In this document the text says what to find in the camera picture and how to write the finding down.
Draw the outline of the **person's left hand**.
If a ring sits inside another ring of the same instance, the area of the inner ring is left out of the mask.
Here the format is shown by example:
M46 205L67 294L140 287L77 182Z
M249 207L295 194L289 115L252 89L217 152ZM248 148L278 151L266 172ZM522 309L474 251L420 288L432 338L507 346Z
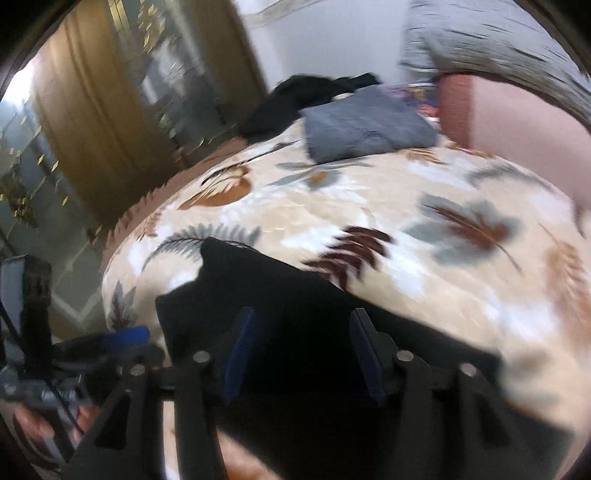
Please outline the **person's left hand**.
M79 442L83 434L89 430L95 419L100 413L98 406L81 406L78 409L76 419L77 426L71 431L72 438ZM24 404L17 403L14 408L14 417L22 427L23 431L32 439L40 440L43 438L52 438L54 430L51 425L40 415L26 407Z

